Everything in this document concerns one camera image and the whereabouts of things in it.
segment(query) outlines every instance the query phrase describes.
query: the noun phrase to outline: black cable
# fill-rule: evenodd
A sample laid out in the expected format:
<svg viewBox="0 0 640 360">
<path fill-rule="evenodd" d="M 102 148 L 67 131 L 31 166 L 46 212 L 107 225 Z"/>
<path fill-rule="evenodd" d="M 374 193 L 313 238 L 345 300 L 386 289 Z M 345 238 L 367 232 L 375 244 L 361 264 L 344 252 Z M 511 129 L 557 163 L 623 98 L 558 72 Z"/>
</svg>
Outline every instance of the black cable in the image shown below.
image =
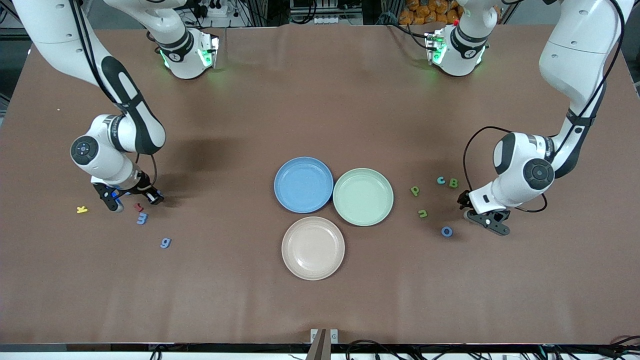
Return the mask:
<svg viewBox="0 0 640 360">
<path fill-rule="evenodd" d="M 535 210 L 529 210 L 529 209 L 521 208 L 520 206 L 516 206 L 514 209 L 520 210 L 520 211 L 522 211 L 524 213 L 540 213 L 540 212 L 544 211 L 547 208 L 547 206 L 549 205 L 549 203 L 547 202 L 547 196 L 545 194 L 543 194 L 543 193 L 541 193 L 540 196 L 542 196 L 542 200 L 545 201 L 545 204 L 542 205 L 542 208 L 535 209 Z"/>
<path fill-rule="evenodd" d="M 609 73 L 611 72 L 611 69 L 613 69 L 613 65 L 616 63 L 616 60 L 618 59 L 618 55 L 620 54 L 620 48 L 622 47 L 622 40 L 625 37 L 625 15 L 622 13 L 622 10 L 620 9 L 620 6 L 618 5 L 618 3 L 615 0 L 609 0 L 609 2 L 616 9 L 616 12 L 618 13 L 618 20 L 620 20 L 620 37 L 618 38 L 618 47 L 616 48 L 616 52 L 613 54 L 613 58 L 611 59 L 611 63 L 609 64 L 609 68 L 607 68 L 607 71 L 605 72 L 604 76 L 602 77 L 602 80 L 600 81 L 600 84 L 598 85 L 598 87 L 596 87 L 596 90 L 593 92 L 593 95 L 591 95 L 591 98 L 589 98 L 589 101 L 587 102 L 587 104 L 584 106 L 584 108 L 582 109 L 582 111 L 578 115 L 578 118 L 581 118 L 584 115 L 584 113 L 589 108 L 589 105 L 591 105 L 593 100 L 595 100 L 596 95 L 598 94 L 600 89 L 604 86 L 604 83 L 607 81 L 607 78 L 609 77 Z M 569 128 L 569 131 L 567 131 L 566 136 L 564 137 L 564 140 L 560 144 L 560 147 L 558 147 L 557 151 L 554 151 L 554 155 L 558 154 L 560 152 L 560 150 L 563 148 L 564 144 L 566 143 L 567 139 L 569 139 L 569 135 L 573 132 L 574 128 L 575 128 L 575 125 L 571 125 L 571 127 Z"/>
<path fill-rule="evenodd" d="M 518 9 L 518 6 L 520 6 L 520 3 L 516 3 L 513 5 L 513 8 L 511 9 L 511 11 L 507 14 L 506 18 L 502 18 L 502 22 L 501 24 L 506 24 L 507 22 L 509 22 L 509 20 L 511 20 L 511 17 L 513 16 L 513 14 L 516 12 L 516 10 Z"/>
<path fill-rule="evenodd" d="M 444 356 L 444 354 L 446 354 L 446 353 L 447 353 L 446 351 L 443 351 L 443 352 L 439 353 L 438 355 L 436 355 L 436 356 L 435 356 L 433 359 L 431 359 L 431 360 L 438 360 L 438 359 L 440 359 L 442 356 Z"/>
<path fill-rule="evenodd" d="M 554 360 L 563 360 L 562 355 L 560 354 L 558 349 L 562 350 L 562 348 L 558 345 L 551 346 L 551 350 L 553 350 L 554 354 L 556 355 L 556 358 Z"/>
<path fill-rule="evenodd" d="M 95 78 L 95 81 L 98 84 L 98 87 L 102 90 L 102 92 L 104 92 L 104 95 L 106 95 L 111 102 L 113 102 L 114 104 L 117 104 L 117 102 L 115 101 L 111 93 L 109 93 L 109 91 L 104 86 L 104 83 L 102 82 L 102 78 L 98 73 L 98 66 L 95 62 L 95 55 L 93 53 L 93 47 L 91 45 L 89 32 L 87 30 L 86 23 L 84 22 L 84 15 L 82 15 L 82 10 L 80 10 L 79 5 L 76 8 L 76 4 L 77 3 L 74 0 L 69 0 L 69 5 L 71 6 L 74 20 L 76 22 L 76 29 L 78 31 L 80 43 L 83 48 L 84 57 L 86 58 L 86 61 L 89 65 L 89 69 L 91 70 L 91 73 L 93 74 L 93 77 Z"/>
<path fill-rule="evenodd" d="M 406 25 L 406 28 L 407 28 L 407 30 L 408 30 L 409 35 L 411 35 L 411 38 L 413 39 L 413 41 L 414 41 L 416 44 L 418 44 L 418 46 L 419 46 L 419 47 L 421 47 L 421 48 L 423 48 L 423 49 L 426 49 L 426 50 L 433 50 L 433 51 L 436 51 L 436 50 L 437 50 L 437 48 L 435 48 L 435 47 L 431 47 L 431 46 L 429 46 L 429 47 L 428 47 L 428 46 L 426 46 L 426 45 L 422 45 L 422 44 L 418 41 L 418 39 L 416 39 L 416 38 L 415 38 L 415 35 L 414 35 L 414 34 L 413 34 L 413 32 L 411 31 L 411 28 L 409 27 L 409 24 L 407 24 L 407 25 Z"/>
<path fill-rule="evenodd" d="M 9 15 L 9 12 L 6 11 L 4 8 L 0 8 L 0 14 L 2 14 L 4 12 L 4 16 L 2 18 L 2 20 L 0 20 L 0 24 L 2 24 L 4 22 L 4 20 L 6 19 L 6 16 Z"/>
<path fill-rule="evenodd" d="M 475 360 L 492 360 L 491 359 L 491 354 L 489 354 L 489 353 L 487 353 L 489 355 L 489 358 L 486 358 L 486 357 L 482 356 L 482 353 L 469 352 L 467 354 L 470 357 L 473 357 Z"/>
<path fill-rule="evenodd" d="M 151 156 L 151 162 L 154 164 L 154 180 L 151 182 L 151 186 L 153 186 L 158 178 L 158 167 L 156 166 L 156 158 L 154 158 L 154 155 L 150 154 L 149 156 Z"/>
<path fill-rule="evenodd" d="M 6 11 L 6 12 L 10 13 L 11 15 L 13 15 L 13 17 L 15 17 L 16 19 L 20 19 L 20 17 L 18 16 L 18 13 L 13 11 L 11 8 L 3 8 L 3 9 L 4 9 L 4 11 Z"/>
<path fill-rule="evenodd" d="M 309 11 L 307 13 L 307 16 L 302 21 L 296 21 L 293 18 L 290 21 L 293 22 L 294 24 L 304 25 L 309 23 L 311 20 L 313 20 L 314 17 L 316 16 L 317 2 L 316 0 L 311 0 L 311 1 L 313 1 L 313 3 L 309 4 Z"/>
<path fill-rule="evenodd" d="M 579 357 L 575 356 L 572 352 L 570 352 L 567 348 L 564 348 L 564 352 L 566 352 L 570 357 L 572 357 L 573 360 L 581 360 Z"/>
<path fill-rule="evenodd" d="M 154 351 L 151 353 L 151 357 L 149 358 L 149 360 L 154 360 L 154 356 L 156 356 L 156 354 L 157 354 L 157 358 L 155 358 L 155 360 L 161 360 L 162 359 L 162 349 L 160 349 L 161 347 L 163 347 L 165 350 L 168 349 L 168 347 L 166 345 L 164 345 L 164 344 L 160 344 L 160 345 L 156 346 Z"/>
<path fill-rule="evenodd" d="M 467 151 L 469 150 L 469 145 L 471 145 L 471 142 L 473 141 L 473 139 L 479 134 L 482 133 L 484 130 L 487 129 L 494 129 L 494 130 L 500 130 L 503 131 L 505 133 L 512 133 L 512 131 L 504 129 L 503 127 L 498 127 L 498 126 L 485 126 L 482 129 L 476 131 L 475 134 L 473 134 L 471 136 L 471 138 L 469 139 L 469 141 L 467 141 L 467 144 L 465 146 L 465 150 L 462 152 L 462 170 L 465 172 L 465 180 L 467 180 L 467 184 L 469 185 L 469 191 L 473 191 L 473 186 L 471 185 L 471 181 L 469 181 L 469 174 L 467 172 Z M 548 200 L 547 200 L 547 196 L 545 194 L 540 194 L 542 196 L 542 199 L 545 201 L 544 205 L 542 205 L 542 208 L 540 209 L 535 209 L 535 210 L 529 210 L 529 209 L 525 209 L 525 208 L 521 208 L 520 206 L 515 207 L 514 209 L 516 210 L 520 210 L 524 213 L 539 213 L 542 211 L 545 211 L 547 206 L 549 205 Z"/>
<path fill-rule="evenodd" d="M 373 344 L 373 345 L 377 345 L 380 348 L 382 348 L 384 351 L 386 351 L 389 354 L 395 356 L 398 360 L 407 360 L 407 359 L 401 357 L 400 355 L 398 355 L 395 351 L 388 349 L 385 345 L 382 345 L 381 343 L 378 343 L 377 341 L 367 340 L 367 339 L 360 339 L 360 340 L 356 340 L 356 341 L 350 342 L 349 346 L 347 347 L 347 350 L 344 353 L 344 357 L 346 358 L 346 360 L 351 360 L 351 358 L 349 357 L 349 354 L 351 352 L 351 348 L 353 347 L 353 345 L 358 345 L 360 343 L 370 343 L 370 344 Z"/>
<path fill-rule="evenodd" d="M 191 13 L 193 14 L 193 17 L 196 19 L 196 21 L 198 23 L 197 29 L 203 29 L 202 24 L 200 23 L 200 19 L 198 19 L 198 17 L 196 16 L 196 13 L 195 13 L 195 11 L 193 11 L 193 8 L 190 7 L 190 6 L 188 8 L 189 8 L 189 10 L 191 10 Z"/>
<path fill-rule="evenodd" d="M 149 41 L 153 41 L 156 42 L 156 40 L 154 39 L 154 37 L 151 35 L 151 31 L 147 30 L 147 39 Z M 160 53 L 160 47 L 156 46 L 156 48 L 154 49 L 154 53 L 159 54 Z"/>
<path fill-rule="evenodd" d="M 512 133 L 512 131 L 507 130 L 507 129 L 503 129 L 502 127 L 497 127 L 497 126 L 485 126 L 482 129 L 476 131 L 475 134 L 473 134 L 471 136 L 471 138 L 469 139 L 469 141 L 467 141 L 467 145 L 465 146 L 465 150 L 462 152 L 462 169 L 465 172 L 465 179 L 467 180 L 467 184 L 469 185 L 469 191 L 473 191 L 473 186 L 471 185 L 471 181 L 469 181 L 469 175 L 467 174 L 467 150 L 469 149 L 469 145 L 471 145 L 471 142 L 474 140 L 474 138 L 479 134 L 482 133 L 484 130 L 487 129 L 494 129 L 494 130 L 500 130 L 500 131 L 504 131 L 505 133 Z"/>
<path fill-rule="evenodd" d="M 249 17 L 249 15 L 246 13 L 246 10 L 244 9 L 244 6 L 240 5 L 242 7 L 242 13 L 244 14 L 244 17 L 246 17 L 247 22 L 249 22 L 250 26 L 253 26 L 253 21 L 252 19 Z"/>
<path fill-rule="evenodd" d="M 629 336 L 629 337 L 624 338 L 624 339 L 622 339 L 620 341 L 616 341 L 615 343 L 612 343 L 611 345 L 622 345 L 622 344 L 624 344 L 626 342 L 629 342 L 629 341 L 635 340 L 635 339 L 640 339 L 640 335 Z"/>
<path fill-rule="evenodd" d="M 387 24 L 383 24 L 383 25 L 388 25 L 388 26 L 393 26 L 397 29 L 400 29 L 400 31 L 402 31 L 405 34 L 411 35 L 413 37 L 417 37 L 417 38 L 428 38 L 430 37 L 430 35 L 425 35 L 425 34 L 418 34 L 418 33 L 414 33 L 412 31 L 409 31 L 405 28 L 403 28 L 402 26 L 398 25 L 398 24 L 393 24 L 393 23 L 387 23 Z"/>
</svg>

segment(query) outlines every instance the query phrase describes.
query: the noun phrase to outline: green plate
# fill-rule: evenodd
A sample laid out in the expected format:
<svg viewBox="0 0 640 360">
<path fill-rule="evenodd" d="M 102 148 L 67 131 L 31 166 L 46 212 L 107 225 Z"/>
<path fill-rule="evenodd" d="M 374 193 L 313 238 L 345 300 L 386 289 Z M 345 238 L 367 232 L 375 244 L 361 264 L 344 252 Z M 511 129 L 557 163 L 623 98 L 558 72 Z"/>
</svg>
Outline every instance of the green plate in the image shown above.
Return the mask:
<svg viewBox="0 0 640 360">
<path fill-rule="evenodd" d="M 344 220 L 358 226 L 371 226 L 391 212 L 394 191 L 381 173 L 355 168 L 345 172 L 335 183 L 333 205 Z"/>
</svg>

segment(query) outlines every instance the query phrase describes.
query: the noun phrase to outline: cable cord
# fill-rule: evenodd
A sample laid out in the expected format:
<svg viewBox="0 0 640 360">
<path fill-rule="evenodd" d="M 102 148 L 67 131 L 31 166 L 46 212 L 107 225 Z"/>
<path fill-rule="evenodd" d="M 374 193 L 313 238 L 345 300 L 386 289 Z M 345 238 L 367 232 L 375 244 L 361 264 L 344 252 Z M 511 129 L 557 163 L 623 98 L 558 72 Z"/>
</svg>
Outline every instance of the cable cord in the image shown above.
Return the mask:
<svg viewBox="0 0 640 360">
<path fill-rule="evenodd" d="M 93 53 L 89 31 L 87 30 L 86 23 L 84 22 L 84 16 L 82 15 L 80 5 L 75 0 L 69 0 L 69 5 L 71 6 L 74 20 L 76 22 L 76 29 L 78 31 L 80 43 L 83 48 L 84 57 L 86 58 L 93 77 L 95 78 L 95 82 L 98 84 L 98 87 L 102 90 L 102 92 L 104 92 L 104 95 L 106 95 L 112 103 L 117 104 L 118 102 L 107 90 L 106 86 L 104 86 L 102 78 L 100 77 L 100 73 L 98 72 L 98 65 L 95 62 L 95 55 Z"/>
<path fill-rule="evenodd" d="M 467 144 L 465 145 L 465 150 L 462 152 L 462 170 L 465 173 L 465 180 L 467 180 L 467 185 L 469 185 L 469 191 L 473 191 L 473 186 L 471 185 L 471 181 L 469 181 L 469 174 L 467 172 L 467 151 L 469 150 L 469 145 L 471 145 L 471 142 L 476 138 L 476 136 L 479 133 L 482 133 L 484 130 L 487 129 L 494 129 L 494 130 L 499 130 L 505 133 L 512 133 L 512 131 L 504 129 L 503 127 L 498 127 L 498 126 L 485 126 L 482 129 L 476 131 L 471 138 L 469 139 L 469 141 L 467 141 Z M 529 210 L 529 209 L 525 209 L 525 208 L 521 208 L 520 206 L 516 206 L 514 209 L 516 210 L 520 210 L 524 213 L 539 213 L 542 211 L 545 211 L 547 206 L 548 206 L 548 201 L 547 201 L 547 196 L 545 194 L 540 194 L 542 196 L 542 199 L 544 200 L 544 205 L 542 205 L 542 208 L 540 209 L 535 209 L 535 210 Z"/>
<path fill-rule="evenodd" d="M 629 337 L 624 338 L 624 339 L 622 339 L 620 341 L 616 341 L 615 343 L 612 343 L 611 345 L 622 345 L 624 343 L 627 343 L 627 342 L 629 342 L 631 340 L 636 340 L 636 339 L 640 339 L 640 335 L 629 336 Z"/>
<path fill-rule="evenodd" d="M 398 355 L 397 352 L 387 348 L 385 345 L 382 345 L 381 343 L 378 343 L 377 341 L 367 340 L 367 339 L 356 340 L 356 341 L 352 341 L 351 343 L 349 343 L 349 346 L 347 347 L 347 350 L 344 353 L 344 357 L 345 357 L 346 360 L 352 360 L 351 357 L 349 356 L 349 354 L 351 353 L 351 348 L 354 345 L 358 345 L 358 344 L 361 344 L 361 343 L 368 343 L 368 344 L 377 345 L 380 348 L 382 348 L 384 351 L 386 351 L 389 354 L 395 356 L 398 360 L 407 360 L 407 359 L 401 357 L 400 355 Z"/>
<path fill-rule="evenodd" d="M 154 155 L 150 154 L 149 156 L 151 156 L 151 162 L 154 164 L 154 180 L 151 182 L 151 186 L 153 186 L 156 183 L 156 180 L 158 179 L 158 167 L 156 165 L 156 158 L 154 157 Z"/>
<path fill-rule="evenodd" d="M 2 24 L 4 22 L 4 20 L 6 19 L 6 16 L 9 14 L 8 11 L 6 11 L 4 8 L 0 7 L 0 15 L 2 15 L 2 13 L 4 13 L 4 16 L 3 16 L 2 20 L 0 20 L 0 24 Z"/>
<path fill-rule="evenodd" d="M 409 24 L 407 24 L 407 25 L 406 25 L 406 28 L 407 28 L 408 34 L 409 34 L 409 35 L 411 35 L 411 38 L 413 39 L 413 41 L 414 41 L 416 44 L 418 44 L 418 46 L 419 46 L 419 47 L 421 47 L 421 48 L 423 48 L 423 49 L 426 49 L 426 50 L 433 50 L 433 51 L 437 50 L 435 47 L 428 47 L 428 46 L 426 46 L 426 45 L 422 45 L 422 44 L 418 41 L 418 39 L 416 39 L 416 38 L 415 38 L 415 37 L 416 37 L 416 36 L 415 36 L 415 33 L 411 31 L 411 28 L 409 27 Z"/>
<path fill-rule="evenodd" d="M 162 360 L 162 349 L 161 347 L 164 348 L 164 350 L 168 350 L 169 348 L 164 345 L 164 344 L 160 344 L 158 346 L 156 346 L 156 348 L 154 349 L 154 351 L 151 353 L 151 357 L 149 358 L 149 360 Z"/>
<path fill-rule="evenodd" d="M 309 23 L 311 20 L 313 20 L 314 17 L 316 16 L 317 2 L 316 0 L 311 0 L 311 1 L 313 1 L 313 3 L 309 4 L 309 12 L 307 13 L 307 16 L 302 21 L 296 21 L 293 18 L 291 18 L 289 21 L 293 22 L 294 24 L 304 25 Z"/>
<path fill-rule="evenodd" d="M 598 87 L 596 87 L 596 90 L 593 92 L 593 94 L 589 98 L 589 101 L 584 106 L 582 111 L 580 111 L 578 118 L 581 118 L 584 115 L 584 113 L 587 111 L 591 103 L 595 100 L 596 95 L 598 94 L 600 89 L 604 86 L 604 83 L 607 81 L 607 78 L 609 77 L 609 73 L 611 73 L 611 69 L 613 69 L 613 65 L 616 63 L 616 60 L 618 59 L 618 55 L 620 54 L 620 48 L 622 47 L 622 40 L 625 37 L 625 15 L 622 13 L 620 6 L 615 0 L 609 0 L 609 2 L 616 9 L 616 13 L 618 13 L 618 20 L 620 21 L 620 37 L 618 38 L 618 47 L 616 48 L 616 52 L 613 54 L 613 58 L 611 59 L 611 63 L 609 64 L 607 71 L 605 72 L 604 76 L 602 76 L 602 80 L 600 81 L 600 84 L 598 85 Z M 573 132 L 574 128 L 575 128 L 575 125 L 571 125 L 571 127 L 569 128 L 569 131 L 567 131 L 566 135 L 564 136 L 563 141 L 560 143 L 558 150 L 554 151 L 554 156 L 557 155 L 560 152 L 560 150 L 563 148 L 567 139 L 569 139 L 569 135 Z"/>
<path fill-rule="evenodd" d="M 344 8 L 342 9 L 342 12 L 344 12 L 344 18 L 347 19 L 347 21 L 349 22 L 349 25 L 353 25 L 353 23 L 351 22 L 351 19 L 349 19 L 349 17 L 347 16 L 347 6 L 344 5 Z"/>
<path fill-rule="evenodd" d="M 406 26 L 407 29 L 409 29 L 409 30 L 407 30 L 407 29 L 405 29 L 402 26 L 397 25 L 397 24 L 391 24 L 390 23 L 390 24 L 384 24 L 384 25 L 388 25 L 388 26 L 391 25 L 391 26 L 395 27 L 396 29 L 400 29 L 400 31 L 402 31 L 403 33 L 405 33 L 407 35 L 411 35 L 412 37 L 416 37 L 416 38 L 428 38 L 430 36 L 430 35 L 418 34 L 418 33 L 412 32 L 410 30 L 410 28 L 409 28 L 409 25 Z"/>
</svg>

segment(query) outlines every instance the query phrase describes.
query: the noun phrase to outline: blue plate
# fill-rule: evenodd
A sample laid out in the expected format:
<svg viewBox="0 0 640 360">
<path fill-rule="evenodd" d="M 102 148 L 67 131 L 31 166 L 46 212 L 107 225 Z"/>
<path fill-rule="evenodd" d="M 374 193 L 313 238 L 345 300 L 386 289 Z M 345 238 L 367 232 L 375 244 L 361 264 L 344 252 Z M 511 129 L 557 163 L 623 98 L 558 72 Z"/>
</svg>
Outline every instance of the blue plate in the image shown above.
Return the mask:
<svg viewBox="0 0 640 360">
<path fill-rule="evenodd" d="M 273 182 L 278 201 L 294 213 L 311 213 L 331 198 L 333 176 L 320 160 L 303 156 L 287 161 Z"/>
</svg>

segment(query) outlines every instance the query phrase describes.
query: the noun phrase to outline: green led light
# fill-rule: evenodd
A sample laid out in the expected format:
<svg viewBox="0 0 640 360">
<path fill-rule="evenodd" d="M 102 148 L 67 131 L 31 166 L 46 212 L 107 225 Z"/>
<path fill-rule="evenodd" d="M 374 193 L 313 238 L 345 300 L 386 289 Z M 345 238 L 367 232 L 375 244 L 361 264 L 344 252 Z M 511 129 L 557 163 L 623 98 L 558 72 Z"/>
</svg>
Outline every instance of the green led light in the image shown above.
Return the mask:
<svg viewBox="0 0 640 360">
<path fill-rule="evenodd" d="M 206 50 L 200 50 L 198 55 L 200 55 L 200 59 L 202 59 L 202 65 L 206 67 L 211 66 L 211 54 Z"/>
<path fill-rule="evenodd" d="M 166 61 L 166 58 L 164 57 L 164 53 L 162 52 L 162 50 L 160 50 L 160 55 L 162 56 L 162 59 L 164 60 L 164 66 L 168 69 L 169 68 L 169 63 Z"/>
<path fill-rule="evenodd" d="M 480 61 L 482 61 L 482 54 L 484 53 L 485 49 L 486 49 L 486 46 L 483 47 L 482 50 L 480 50 L 480 53 L 478 54 L 478 60 L 476 61 L 476 65 L 478 65 Z"/>
<path fill-rule="evenodd" d="M 442 44 L 442 47 L 439 48 L 438 51 L 436 51 L 436 53 L 433 55 L 433 62 L 435 62 L 436 64 L 440 64 L 442 62 L 444 53 L 446 52 L 447 52 L 447 44 Z"/>
</svg>

